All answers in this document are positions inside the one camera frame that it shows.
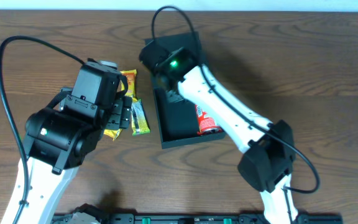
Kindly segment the green yellow snack bar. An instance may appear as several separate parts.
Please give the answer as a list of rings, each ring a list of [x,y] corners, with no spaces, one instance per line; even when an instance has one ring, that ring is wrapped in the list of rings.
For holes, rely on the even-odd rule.
[[[133,136],[140,134],[147,134],[150,132],[147,118],[145,117],[144,108],[141,100],[137,100],[132,103],[132,130]]]

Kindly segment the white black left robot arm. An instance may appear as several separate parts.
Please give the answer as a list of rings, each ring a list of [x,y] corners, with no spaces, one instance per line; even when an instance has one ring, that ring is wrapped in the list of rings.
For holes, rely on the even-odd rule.
[[[24,158],[2,222],[50,223],[64,191],[104,130],[128,127],[131,106],[132,98],[123,96],[102,110],[63,91],[31,115],[22,143]]]

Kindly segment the orange yellow snack packet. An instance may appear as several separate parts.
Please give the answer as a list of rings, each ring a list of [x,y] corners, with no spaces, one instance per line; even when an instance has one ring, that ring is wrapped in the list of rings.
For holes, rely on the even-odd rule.
[[[121,73],[127,78],[127,93],[126,96],[131,97],[136,100],[135,96],[135,78],[137,75],[137,70],[123,70]]]

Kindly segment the red soda can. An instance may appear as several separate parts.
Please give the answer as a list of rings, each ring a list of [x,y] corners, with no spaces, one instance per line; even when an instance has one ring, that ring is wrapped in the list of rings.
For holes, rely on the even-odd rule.
[[[206,134],[220,133],[223,131],[220,125],[215,122],[215,120],[200,106],[195,105],[195,109],[199,127],[197,132],[198,135],[202,136]]]

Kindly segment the black gift box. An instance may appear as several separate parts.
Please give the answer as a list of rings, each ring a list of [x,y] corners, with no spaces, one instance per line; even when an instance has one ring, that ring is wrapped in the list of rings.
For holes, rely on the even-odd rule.
[[[195,46],[191,33],[157,37],[157,40],[169,51],[185,47],[194,52]],[[185,100],[170,102],[169,94],[157,84],[153,75],[150,75],[150,79],[154,91],[162,149],[214,141],[225,137],[225,132],[198,135],[199,126],[195,105]]]

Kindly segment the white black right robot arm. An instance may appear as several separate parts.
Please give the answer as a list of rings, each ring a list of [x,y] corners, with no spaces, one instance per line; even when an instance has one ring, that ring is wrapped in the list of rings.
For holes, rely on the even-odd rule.
[[[148,66],[162,86],[206,110],[234,141],[242,153],[237,169],[260,193],[265,219],[293,223],[298,210],[290,186],[296,157],[291,127],[273,124],[243,104],[188,49],[163,49]]]

